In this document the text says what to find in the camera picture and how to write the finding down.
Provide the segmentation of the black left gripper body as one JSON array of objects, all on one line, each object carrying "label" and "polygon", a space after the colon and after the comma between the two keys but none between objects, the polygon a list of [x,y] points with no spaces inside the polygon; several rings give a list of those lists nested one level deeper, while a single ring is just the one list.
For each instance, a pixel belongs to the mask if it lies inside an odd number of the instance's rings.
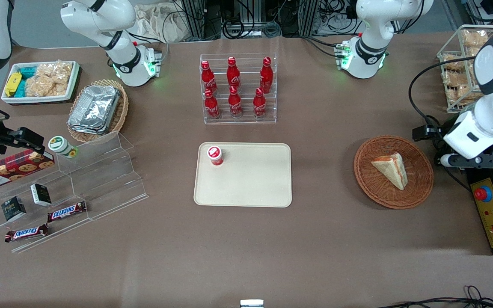
[{"label": "black left gripper body", "polygon": [[426,140],[436,142],[442,140],[442,127],[440,125],[426,124]]}]

